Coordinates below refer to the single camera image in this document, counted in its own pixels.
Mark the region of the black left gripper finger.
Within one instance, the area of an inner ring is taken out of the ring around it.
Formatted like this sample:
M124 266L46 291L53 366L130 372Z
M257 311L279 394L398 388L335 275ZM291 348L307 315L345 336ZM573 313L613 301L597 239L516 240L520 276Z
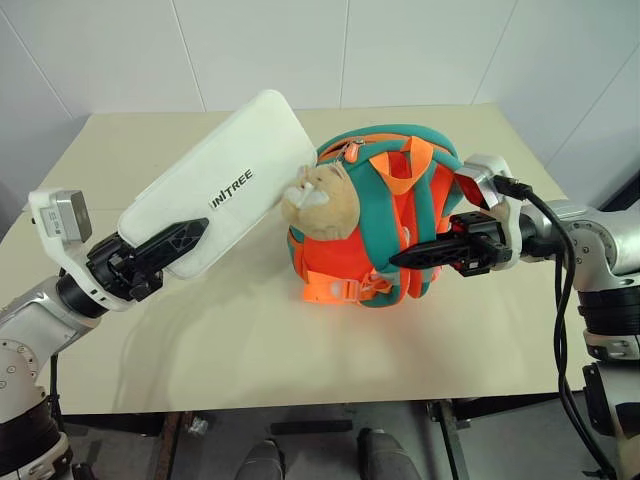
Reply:
M193 250L208 225L207 218L171 224L134 249L135 268L145 273L155 273L164 269Z

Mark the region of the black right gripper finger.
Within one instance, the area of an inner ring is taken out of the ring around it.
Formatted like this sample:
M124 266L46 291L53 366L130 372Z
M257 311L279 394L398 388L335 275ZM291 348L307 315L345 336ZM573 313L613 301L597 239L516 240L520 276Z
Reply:
M448 234L435 240L417 243L391 256L389 263L412 270L424 270L445 266L465 260L468 256L468 242Z

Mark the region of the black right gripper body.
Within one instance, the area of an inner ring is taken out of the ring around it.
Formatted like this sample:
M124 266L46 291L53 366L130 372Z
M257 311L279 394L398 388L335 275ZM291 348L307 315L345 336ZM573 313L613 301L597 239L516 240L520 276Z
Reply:
M481 212L452 215L450 233L461 243L450 266L462 276L487 274L506 262L506 240L495 218Z

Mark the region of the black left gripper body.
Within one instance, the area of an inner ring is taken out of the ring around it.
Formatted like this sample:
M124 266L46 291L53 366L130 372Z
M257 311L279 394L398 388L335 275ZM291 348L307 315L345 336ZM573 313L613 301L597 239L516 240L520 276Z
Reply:
M155 257L156 246L134 247L118 233L94 245L86 266L110 294L126 301L142 301L163 286L163 267Z

